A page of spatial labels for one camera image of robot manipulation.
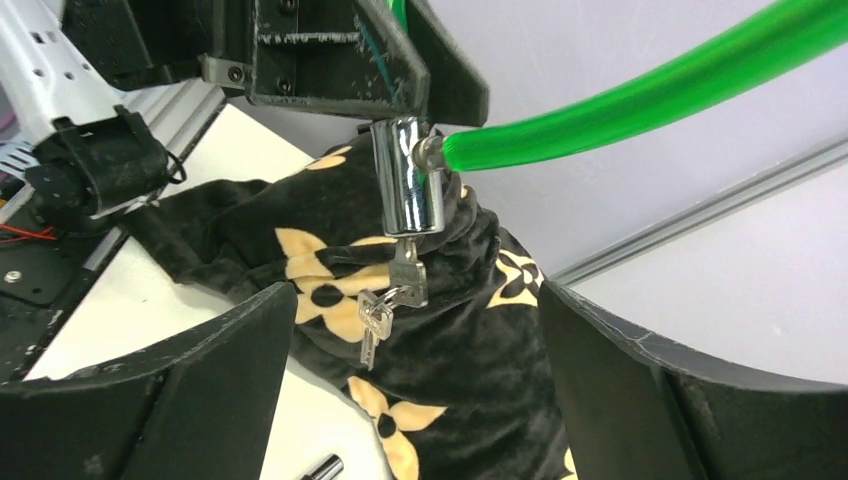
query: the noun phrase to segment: white metal bracket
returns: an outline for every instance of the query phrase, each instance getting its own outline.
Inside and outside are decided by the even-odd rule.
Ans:
[[[55,133],[58,118],[87,125],[116,116],[120,98],[41,0],[0,0],[0,59],[0,85],[33,145]]]

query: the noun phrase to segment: fleece blanket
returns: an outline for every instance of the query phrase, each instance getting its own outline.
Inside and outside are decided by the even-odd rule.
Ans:
[[[290,355],[368,413],[396,479],[576,480],[541,337],[543,274],[458,174],[443,182],[447,228],[418,242],[429,305],[395,310],[372,371],[359,363],[356,295],[388,288],[395,241],[382,234],[370,134],[275,183],[166,198],[125,227],[173,281],[234,302],[292,282]]]

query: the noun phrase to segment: key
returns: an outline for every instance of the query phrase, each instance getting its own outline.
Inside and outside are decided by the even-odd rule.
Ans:
[[[365,335],[362,338],[362,346],[359,353],[359,361],[368,367],[374,368],[374,357],[377,345],[381,340],[386,340],[392,334],[392,320],[394,319],[393,304],[391,298],[397,294],[397,289],[392,289],[382,297],[377,297],[370,290],[359,292],[357,302],[359,305],[359,319],[365,326]]]
[[[393,301],[412,308],[427,306],[427,270],[418,260],[418,247],[413,237],[403,237],[395,247],[395,258],[389,262],[389,280],[400,287]]]

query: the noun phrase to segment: black fabric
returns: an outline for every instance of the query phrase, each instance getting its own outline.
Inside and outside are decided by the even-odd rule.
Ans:
[[[291,356],[368,412],[395,478],[576,479],[539,324],[542,273],[459,175],[444,187],[447,228],[418,245],[430,304],[395,311],[371,372],[355,297],[388,287],[394,242],[370,135],[273,184],[201,185],[126,227],[175,282],[236,302],[292,282]]]

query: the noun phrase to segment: green hose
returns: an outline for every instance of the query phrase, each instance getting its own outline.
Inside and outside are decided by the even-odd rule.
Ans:
[[[603,147],[706,110],[846,42],[848,0],[779,0],[595,97],[511,125],[450,135],[445,161],[460,172],[490,170]]]
[[[386,3],[389,4],[389,8],[392,9],[392,12],[395,13],[395,17],[398,19],[398,23],[403,27],[404,31],[409,30],[409,26],[406,22],[406,0],[386,0]]]

